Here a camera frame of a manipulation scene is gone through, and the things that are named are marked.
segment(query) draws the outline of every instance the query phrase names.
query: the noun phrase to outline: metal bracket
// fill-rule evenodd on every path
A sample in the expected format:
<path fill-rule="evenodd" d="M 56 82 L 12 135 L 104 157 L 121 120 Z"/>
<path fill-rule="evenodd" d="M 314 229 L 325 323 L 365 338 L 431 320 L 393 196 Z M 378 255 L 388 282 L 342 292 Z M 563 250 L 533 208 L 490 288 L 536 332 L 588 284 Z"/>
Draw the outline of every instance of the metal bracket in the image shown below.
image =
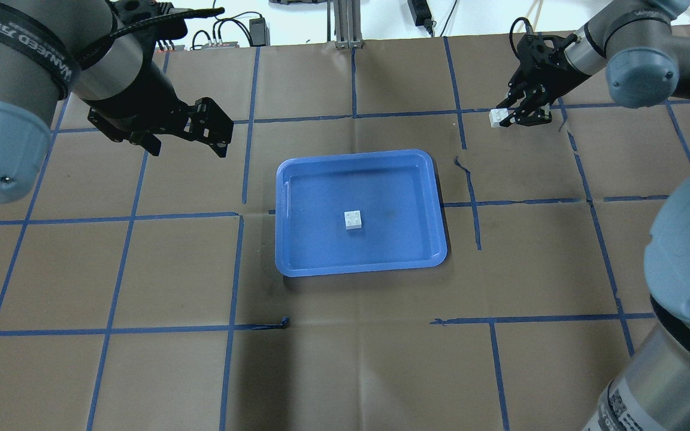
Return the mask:
<path fill-rule="evenodd" d="M 334 0 L 337 49 L 364 46 L 361 38 L 361 0 Z"/>

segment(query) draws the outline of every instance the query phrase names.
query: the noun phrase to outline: small white block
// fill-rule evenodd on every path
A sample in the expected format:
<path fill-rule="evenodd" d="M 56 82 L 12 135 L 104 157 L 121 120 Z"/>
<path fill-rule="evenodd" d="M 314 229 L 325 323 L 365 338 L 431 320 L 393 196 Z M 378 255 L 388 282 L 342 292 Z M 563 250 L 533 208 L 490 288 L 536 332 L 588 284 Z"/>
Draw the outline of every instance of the small white block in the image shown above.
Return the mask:
<path fill-rule="evenodd" d="M 489 121 L 493 128 L 500 128 L 499 122 L 506 119 L 510 115 L 507 108 L 493 109 L 489 112 Z"/>
<path fill-rule="evenodd" d="M 345 212 L 345 229 L 361 229 L 361 211 Z"/>

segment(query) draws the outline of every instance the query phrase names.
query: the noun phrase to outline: blue plastic bin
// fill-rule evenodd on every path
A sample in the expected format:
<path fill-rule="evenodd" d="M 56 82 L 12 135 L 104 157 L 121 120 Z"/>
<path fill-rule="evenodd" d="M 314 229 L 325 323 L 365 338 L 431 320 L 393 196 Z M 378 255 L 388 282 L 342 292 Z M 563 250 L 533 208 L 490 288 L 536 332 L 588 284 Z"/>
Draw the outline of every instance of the blue plastic bin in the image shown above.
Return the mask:
<path fill-rule="evenodd" d="M 361 211 L 362 227 L 344 213 Z M 276 267 L 288 277 L 427 268 L 446 259 L 433 161 L 421 150 L 289 159 L 276 174 Z"/>

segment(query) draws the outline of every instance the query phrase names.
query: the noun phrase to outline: white floor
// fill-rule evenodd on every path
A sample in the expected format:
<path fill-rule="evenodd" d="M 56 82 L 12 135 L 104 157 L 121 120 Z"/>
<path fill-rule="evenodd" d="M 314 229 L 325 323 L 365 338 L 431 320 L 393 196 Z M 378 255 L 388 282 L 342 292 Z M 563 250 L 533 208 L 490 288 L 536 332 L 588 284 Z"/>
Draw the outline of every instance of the white floor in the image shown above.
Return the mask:
<path fill-rule="evenodd" d="M 211 0 L 172 0 L 176 7 L 209 8 Z M 433 19 L 440 33 L 454 0 L 428 0 Z M 507 33 L 518 16 L 528 16 L 538 31 L 556 32 L 575 30 L 597 11 L 610 3 L 608 0 L 458 0 L 449 27 L 444 35 L 490 35 Z M 326 2 L 317 5 L 276 5 L 269 0 L 218 0 L 225 8 L 224 17 L 236 16 L 244 11 L 258 11 L 265 16 L 271 32 L 271 44 L 315 44 L 326 41 Z M 407 0 L 361 0 L 361 27 L 364 39 L 427 38 L 424 28 L 411 22 Z M 249 24 L 252 16 L 242 21 Z M 211 19 L 188 21 L 189 35 L 178 44 L 191 45 L 197 30 L 211 35 Z M 676 21 L 677 25 L 690 24 L 690 9 Z M 238 41 L 247 46 L 246 39 L 232 23 L 222 30 L 223 41 Z M 206 42 L 203 35 L 197 44 Z"/>

